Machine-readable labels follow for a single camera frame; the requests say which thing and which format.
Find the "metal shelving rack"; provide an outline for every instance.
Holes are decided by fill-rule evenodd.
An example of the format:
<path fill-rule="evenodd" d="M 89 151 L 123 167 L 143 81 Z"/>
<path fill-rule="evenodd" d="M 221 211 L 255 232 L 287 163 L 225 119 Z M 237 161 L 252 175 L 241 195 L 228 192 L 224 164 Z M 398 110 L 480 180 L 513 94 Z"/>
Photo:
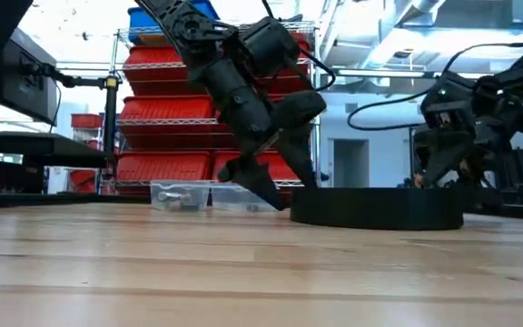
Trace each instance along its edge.
<path fill-rule="evenodd" d="M 284 22 L 282 23 L 291 33 L 297 33 L 305 35 L 306 40 L 313 49 L 314 53 L 318 53 L 315 47 L 318 45 L 318 26 L 314 22 Z M 240 29 L 246 29 L 251 25 L 240 25 Z M 116 64 L 117 52 L 120 44 L 124 44 L 127 49 L 131 49 L 134 44 L 129 39 L 130 35 L 151 35 L 153 37 L 163 37 L 163 33 L 158 27 L 149 28 L 127 28 L 120 29 L 115 34 L 113 55 L 111 61 L 110 74 L 116 75 L 117 72 L 126 72 L 130 70 L 141 70 L 141 69 L 174 69 L 183 68 L 184 64 L 178 63 L 150 63 L 150 64 Z M 309 77 L 313 85 L 317 85 L 321 79 L 321 73 L 312 64 L 310 59 L 301 58 L 298 64 L 309 65 Z M 117 126 L 156 126 L 156 125 L 188 125 L 188 124 L 218 124 L 216 119 L 154 119 L 154 120 L 118 120 Z M 318 183 L 320 183 L 320 117 L 317 117 L 314 122 L 314 128 L 311 133 L 311 159 L 315 166 L 315 172 L 317 175 Z M 150 185 L 150 181 L 116 181 L 116 182 L 104 182 L 104 184 L 122 186 L 122 187 L 146 187 Z M 300 181 L 276 181 L 277 187 L 300 187 L 303 186 Z"/>

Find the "wooden tabletop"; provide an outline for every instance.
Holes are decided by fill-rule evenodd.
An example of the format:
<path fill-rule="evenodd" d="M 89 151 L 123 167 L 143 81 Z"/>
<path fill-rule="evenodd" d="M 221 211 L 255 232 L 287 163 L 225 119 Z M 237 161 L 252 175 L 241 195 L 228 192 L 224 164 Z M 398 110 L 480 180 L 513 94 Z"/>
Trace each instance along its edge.
<path fill-rule="evenodd" d="M 523 221 L 414 233 L 287 213 L 0 209 L 0 326 L 523 326 Z"/>

